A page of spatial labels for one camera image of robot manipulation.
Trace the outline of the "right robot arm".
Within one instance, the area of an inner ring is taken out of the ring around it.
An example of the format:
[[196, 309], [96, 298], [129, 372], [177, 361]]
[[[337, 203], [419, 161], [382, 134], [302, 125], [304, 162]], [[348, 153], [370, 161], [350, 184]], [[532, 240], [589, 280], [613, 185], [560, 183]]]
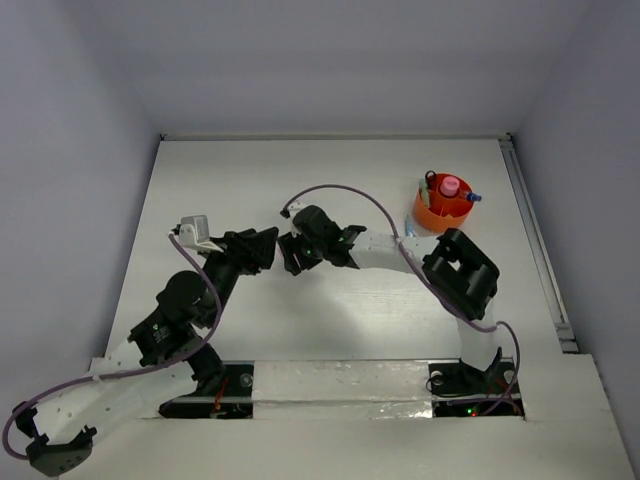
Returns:
[[281, 216], [290, 225], [278, 239], [289, 273], [298, 275], [326, 262], [337, 268], [416, 275], [456, 318], [462, 384], [482, 392], [496, 381], [501, 348], [492, 303], [500, 272], [461, 230], [411, 237], [359, 225], [340, 227], [320, 207], [301, 202], [284, 208]]

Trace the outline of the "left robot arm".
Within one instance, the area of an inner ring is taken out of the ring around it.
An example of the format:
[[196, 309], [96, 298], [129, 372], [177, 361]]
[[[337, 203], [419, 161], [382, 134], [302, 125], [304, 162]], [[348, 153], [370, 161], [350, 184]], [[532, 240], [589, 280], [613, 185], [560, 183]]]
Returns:
[[237, 281], [271, 267], [278, 230], [248, 229], [213, 238], [203, 216], [169, 233], [190, 263], [172, 275], [156, 305], [86, 376], [17, 406], [7, 422], [30, 441], [20, 459], [50, 478], [70, 472], [129, 420], [192, 393], [215, 395], [225, 366], [210, 344]]

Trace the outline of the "black scissors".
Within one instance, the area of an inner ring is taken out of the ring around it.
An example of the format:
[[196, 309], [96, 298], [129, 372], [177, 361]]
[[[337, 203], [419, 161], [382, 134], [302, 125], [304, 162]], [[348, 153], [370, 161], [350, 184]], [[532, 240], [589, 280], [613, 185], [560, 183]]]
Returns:
[[433, 170], [428, 170], [425, 173], [424, 179], [428, 189], [434, 189], [437, 185], [437, 173]]

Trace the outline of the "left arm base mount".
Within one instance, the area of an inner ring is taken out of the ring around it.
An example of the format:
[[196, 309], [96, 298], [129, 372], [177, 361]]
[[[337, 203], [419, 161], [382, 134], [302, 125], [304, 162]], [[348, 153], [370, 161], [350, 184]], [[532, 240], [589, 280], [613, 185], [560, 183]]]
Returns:
[[253, 362], [225, 364], [212, 346], [188, 359], [196, 389], [162, 404], [158, 414], [166, 419], [236, 420], [253, 417]]

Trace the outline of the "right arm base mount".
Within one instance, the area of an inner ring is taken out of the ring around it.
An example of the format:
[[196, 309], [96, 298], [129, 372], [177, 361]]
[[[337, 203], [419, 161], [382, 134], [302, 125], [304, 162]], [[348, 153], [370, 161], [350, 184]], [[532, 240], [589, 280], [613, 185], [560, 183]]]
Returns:
[[514, 416], [525, 418], [519, 385], [511, 359], [495, 360], [478, 371], [461, 360], [429, 365], [426, 390], [432, 396], [436, 418]]

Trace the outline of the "green highlighter pen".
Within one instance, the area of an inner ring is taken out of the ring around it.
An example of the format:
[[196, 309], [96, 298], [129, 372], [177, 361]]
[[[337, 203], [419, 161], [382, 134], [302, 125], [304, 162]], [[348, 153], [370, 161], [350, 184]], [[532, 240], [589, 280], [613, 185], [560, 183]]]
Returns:
[[424, 178], [419, 181], [419, 194], [424, 207], [429, 208], [431, 206], [430, 190]]

